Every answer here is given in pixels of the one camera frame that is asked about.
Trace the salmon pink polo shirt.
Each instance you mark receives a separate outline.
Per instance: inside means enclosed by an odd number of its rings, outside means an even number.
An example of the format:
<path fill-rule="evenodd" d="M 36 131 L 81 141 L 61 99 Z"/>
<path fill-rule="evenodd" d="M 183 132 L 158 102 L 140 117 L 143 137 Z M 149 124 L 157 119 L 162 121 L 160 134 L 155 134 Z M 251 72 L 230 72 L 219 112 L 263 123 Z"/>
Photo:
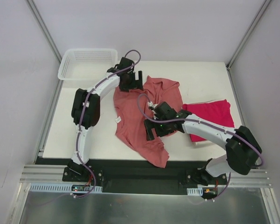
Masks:
<path fill-rule="evenodd" d="M 120 91 L 117 87 L 113 95 L 114 107 L 121 121 L 117 124 L 115 135 L 129 148 L 139 153 L 144 159 L 159 168 L 165 168 L 169 159 L 163 142 L 160 138 L 152 141 L 147 140 L 144 126 L 145 117 L 152 117 L 153 112 L 149 110 L 147 98 L 138 96 L 146 94 L 154 104 L 167 102 L 176 111 L 182 108 L 182 96 L 179 90 L 179 82 L 166 78 L 147 77 L 143 84 L 144 90 Z"/>

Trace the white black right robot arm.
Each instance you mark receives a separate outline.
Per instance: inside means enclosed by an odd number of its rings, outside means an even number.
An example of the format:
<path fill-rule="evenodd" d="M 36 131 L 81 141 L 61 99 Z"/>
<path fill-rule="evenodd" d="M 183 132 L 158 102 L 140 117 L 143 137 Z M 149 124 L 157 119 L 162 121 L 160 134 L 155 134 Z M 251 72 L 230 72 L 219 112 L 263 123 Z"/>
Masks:
<path fill-rule="evenodd" d="M 180 132 L 202 137 L 226 151 L 225 155 L 211 159 L 201 172 L 201 180 L 206 184 L 212 184 L 223 173 L 234 171 L 247 175 L 252 168 L 264 165 L 262 149 L 245 126 L 225 127 L 186 111 L 180 111 L 166 120 L 155 120 L 146 114 L 144 117 L 155 124 L 174 124 Z"/>

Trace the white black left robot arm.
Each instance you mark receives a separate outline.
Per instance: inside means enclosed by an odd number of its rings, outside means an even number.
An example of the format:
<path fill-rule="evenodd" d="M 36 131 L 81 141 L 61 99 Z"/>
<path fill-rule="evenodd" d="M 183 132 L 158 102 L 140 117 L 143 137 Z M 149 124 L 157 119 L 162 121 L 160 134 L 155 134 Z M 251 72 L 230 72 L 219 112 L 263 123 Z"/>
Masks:
<path fill-rule="evenodd" d="M 120 91 L 143 90 L 142 71 L 138 71 L 138 78 L 132 67 L 118 70 L 110 68 L 106 77 L 88 89 L 78 89 L 75 93 L 71 116 L 76 126 L 75 151 L 67 167 L 80 182 L 89 177 L 86 163 L 89 161 L 90 146 L 87 135 L 90 134 L 100 118 L 101 100 L 113 89 Z"/>

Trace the white perforated plastic basket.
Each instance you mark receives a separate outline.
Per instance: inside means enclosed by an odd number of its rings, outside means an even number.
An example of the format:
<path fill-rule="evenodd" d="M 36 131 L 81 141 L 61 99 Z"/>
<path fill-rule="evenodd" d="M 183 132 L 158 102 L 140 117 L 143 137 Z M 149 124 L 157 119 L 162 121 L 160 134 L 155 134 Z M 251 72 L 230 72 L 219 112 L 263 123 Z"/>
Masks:
<path fill-rule="evenodd" d="M 57 77 L 63 81 L 93 80 L 102 77 L 117 61 L 115 49 L 69 49 L 62 57 Z"/>

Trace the folded magenta t shirt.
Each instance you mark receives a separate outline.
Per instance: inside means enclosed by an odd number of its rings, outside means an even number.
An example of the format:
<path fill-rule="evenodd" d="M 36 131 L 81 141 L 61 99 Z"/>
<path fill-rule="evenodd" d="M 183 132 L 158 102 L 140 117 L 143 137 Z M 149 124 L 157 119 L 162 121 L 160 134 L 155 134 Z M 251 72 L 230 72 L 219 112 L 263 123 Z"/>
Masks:
<path fill-rule="evenodd" d="M 183 110 L 189 111 L 202 119 L 226 127 L 235 127 L 230 108 L 231 104 L 226 99 L 182 105 Z"/>

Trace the left aluminium corner post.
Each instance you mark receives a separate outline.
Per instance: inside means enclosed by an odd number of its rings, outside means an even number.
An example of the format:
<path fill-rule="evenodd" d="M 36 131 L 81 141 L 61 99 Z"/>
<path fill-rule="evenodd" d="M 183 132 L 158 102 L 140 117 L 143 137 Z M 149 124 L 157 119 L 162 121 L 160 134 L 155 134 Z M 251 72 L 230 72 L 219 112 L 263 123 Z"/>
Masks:
<path fill-rule="evenodd" d="M 42 15 L 35 3 L 34 0 L 25 0 L 25 2 L 27 3 L 32 15 L 34 16 L 38 26 L 40 27 L 46 41 L 48 42 L 54 56 L 56 57 L 57 61 L 59 63 L 61 63 L 61 60 L 62 60 L 62 57 L 61 57 L 61 54 L 55 44 L 55 41 L 53 40 L 52 36 L 51 36 L 51 33 L 44 21 L 44 19 L 42 18 Z"/>

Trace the aluminium corner post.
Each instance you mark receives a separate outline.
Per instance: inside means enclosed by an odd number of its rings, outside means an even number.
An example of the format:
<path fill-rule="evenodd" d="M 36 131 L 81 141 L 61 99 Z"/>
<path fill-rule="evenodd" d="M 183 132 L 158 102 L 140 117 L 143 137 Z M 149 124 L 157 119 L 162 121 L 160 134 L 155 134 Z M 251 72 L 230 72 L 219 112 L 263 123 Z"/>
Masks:
<path fill-rule="evenodd" d="M 55 44 L 55 41 L 53 40 L 52 36 L 51 36 L 51 33 L 44 21 L 44 19 L 42 18 L 42 15 L 35 3 L 34 0 L 25 0 L 25 2 L 27 3 L 32 15 L 34 16 L 38 26 L 40 27 L 46 41 L 48 42 L 54 56 L 56 57 L 57 61 L 59 63 L 61 63 L 61 60 L 62 60 L 62 57 L 61 57 L 61 54 Z"/>
<path fill-rule="evenodd" d="M 234 53 L 232 54 L 231 59 L 226 64 L 226 69 L 228 71 L 231 69 L 231 67 L 233 66 L 233 64 L 235 63 L 237 58 L 239 57 L 241 51 L 244 49 L 244 46 L 247 44 L 248 40 L 252 36 L 254 30 L 258 26 L 259 22 L 261 21 L 261 19 L 265 15 L 267 9 L 269 8 L 269 6 L 271 5 L 272 2 L 273 2 L 273 0 L 264 0 L 262 2 L 260 8 L 258 9 L 258 11 L 257 11 L 256 15 L 254 16 L 252 22 L 250 23 L 248 29 L 246 30 L 246 32 L 243 35 L 243 37 L 241 38 L 237 48 L 235 49 Z"/>

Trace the aluminium front frame rail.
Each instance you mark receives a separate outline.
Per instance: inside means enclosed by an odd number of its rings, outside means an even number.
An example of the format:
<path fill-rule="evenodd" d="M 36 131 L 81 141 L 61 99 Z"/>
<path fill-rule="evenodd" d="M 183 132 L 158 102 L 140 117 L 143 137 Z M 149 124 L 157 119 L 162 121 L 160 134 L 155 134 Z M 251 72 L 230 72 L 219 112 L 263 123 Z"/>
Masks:
<path fill-rule="evenodd" d="M 196 185 L 192 172 L 181 168 L 124 168 L 104 167 L 95 172 L 98 185 L 102 186 L 113 180 L 124 181 L 177 181 L 181 185 Z M 66 166 L 60 165 L 26 165 L 20 177 L 21 183 L 86 183 L 89 176 L 78 177 L 66 171 Z M 231 178 L 227 174 L 217 177 L 219 185 L 223 186 L 230 181 L 231 187 L 272 188 L 273 184 L 269 173 L 263 169 L 253 169 L 248 175 L 232 172 Z"/>

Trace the right aluminium corner post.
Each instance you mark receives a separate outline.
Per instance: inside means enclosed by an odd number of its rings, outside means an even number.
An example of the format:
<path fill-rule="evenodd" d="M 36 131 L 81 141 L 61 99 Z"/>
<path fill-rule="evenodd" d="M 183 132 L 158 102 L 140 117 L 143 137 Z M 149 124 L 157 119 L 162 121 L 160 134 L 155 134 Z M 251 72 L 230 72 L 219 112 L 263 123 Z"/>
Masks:
<path fill-rule="evenodd" d="M 232 54 L 231 59 L 226 64 L 226 69 L 228 71 L 231 69 L 231 67 L 233 66 L 233 64 L 235 63 L 237 58 L 239 57 L 241 51 L 244 49 L 244 46 L 247 44 L 248 40 L 252 36 L 254 30 L 258 26 L 259 22 L 261 21 L 261 19 L 265 15 L 267 9 L 269 8 L 269 6 L 271 5 L 272 2 L 273 2 L 273 0 L 264 0 L 262 2 L 260 8 L 258 9 L 258 11 L 257 11 L 256 15 L 254 16 L 252 22 L 250 23 L 248 29 L 246 30 L 246 32 L 243 35 L 243 37 L 241 38 L 237 48 L 235 49 L 234 53 Z"/>

